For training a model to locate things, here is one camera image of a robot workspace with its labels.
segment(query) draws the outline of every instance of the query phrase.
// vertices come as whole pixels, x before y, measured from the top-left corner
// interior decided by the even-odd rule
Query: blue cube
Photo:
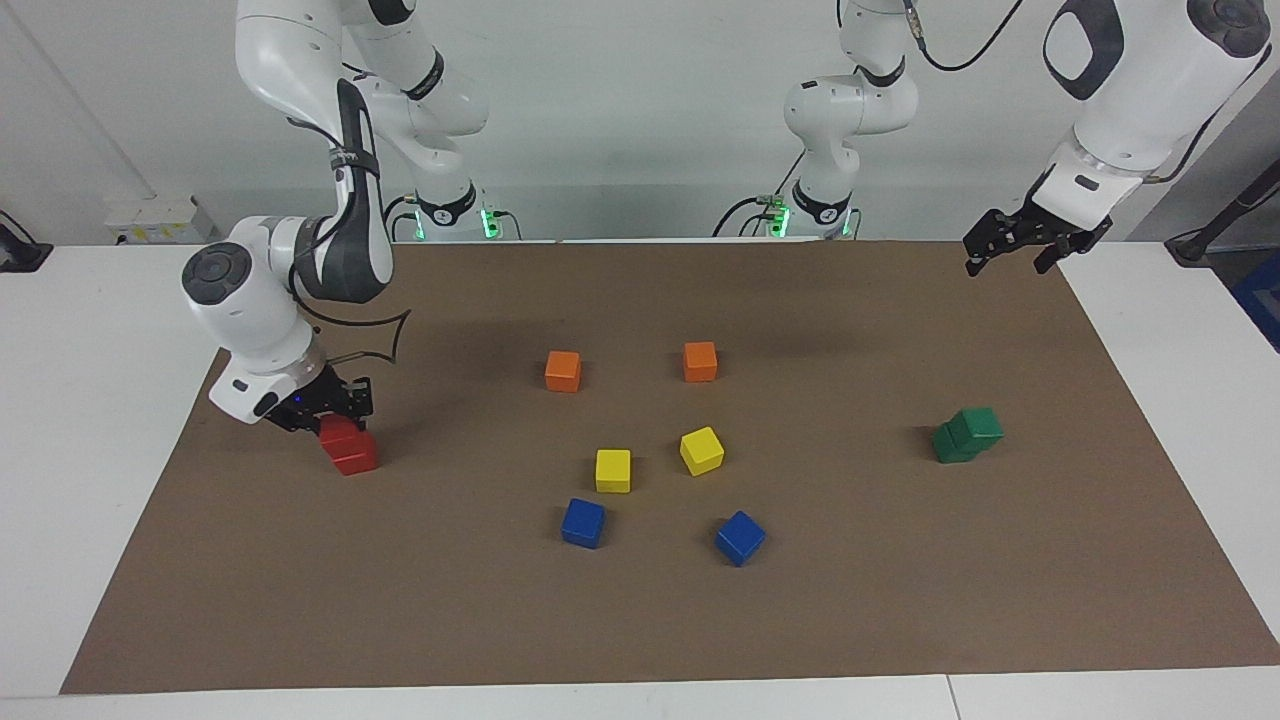
[[[745,565],[756,550],[760,550],[763,542],[764,528],[756,525],[755,520],[741,510],[716,533],[716,547],[739,568]]]
[[[561,537],[564,542],[595,550],[600,547],[600,534],[604,532],[604,506],[585,500],[573,498],[564,511],[561,523]]]

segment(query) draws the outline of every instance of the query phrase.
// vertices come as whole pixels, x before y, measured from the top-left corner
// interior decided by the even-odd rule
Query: brown mat
[[[1059,274],[955,245],[401,247],[384,468],[201,398],[67,693],[1160,669],[1280,647]],[[325,329],[332,352],[383,331]],[[723,378],[681,382],[714,340]],[[579,350],[584,391],[540,387]],[[941,466],[964,405],[1009,437]],[[724,466],[677,438],[710,424]],[[564,544],[599,447],[639,457]],[[732,568],[716,525],[769,532]]]

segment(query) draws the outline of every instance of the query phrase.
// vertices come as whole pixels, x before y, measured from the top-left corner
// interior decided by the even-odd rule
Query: blue object
[[[1231,288],[1231,295],[1271,345],[1280,350],[1280,254],[1258,265]]]
[[[733,565],[741,568],[748,560],[760,550],[764,542],[764,528],[755,524],[750,515],[739,510],[716,533],[716,547],[728,557]]]
[[[604,506],[585,500],[573,498],[564,511],[561,523],[561,537],[564,542],[595,550],[600,547],[600,534],[604,532]]]

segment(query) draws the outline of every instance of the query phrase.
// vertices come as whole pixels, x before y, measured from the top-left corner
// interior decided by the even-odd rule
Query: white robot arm
[[[840,44],[854,72],[803,82],[787,95],[787,127],[805,147],[797,179],[786,190],[788,234],[844,232],[859,169],[850,141],[915,118],[919,92],[906,74],[905,13],[901,0],[849,0]]]
[[[448,137],[484,127],[488,105],[470,81],[445,72],[415,5],[239,1],[236,60],[242,79],[289,122],[329,141],[338,197],[330,217],[246,218],[183,270],[192,313],[232,354],[210,398],[244,423],[266,418],[291,432],[319,432],[323,414],[362,424],[372,413],[367,382],[338,378],[296,296],[362,304],[392,279],[375,133],[410,160],[424,204],[457,209],[451,218],[434,213],[433,222],[463,229],[476,201]],[[343,77],[343,28],[376,74]]]
[[[1262,0],[1068,0],[1044,40],[1050,73],[1083,111],[1020,210],[965,236],[968,270],[1047,245],[1041,273],[1088,252],[1124,201],[1270,54]]]

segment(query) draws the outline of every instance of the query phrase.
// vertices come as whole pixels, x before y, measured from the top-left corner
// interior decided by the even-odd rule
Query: stacked green cubes
[[[978,454],[991,450],[1005,437],[1005,430],[991,407],[965,407],[933,433],[933,450],[938,462],[969,462]]]

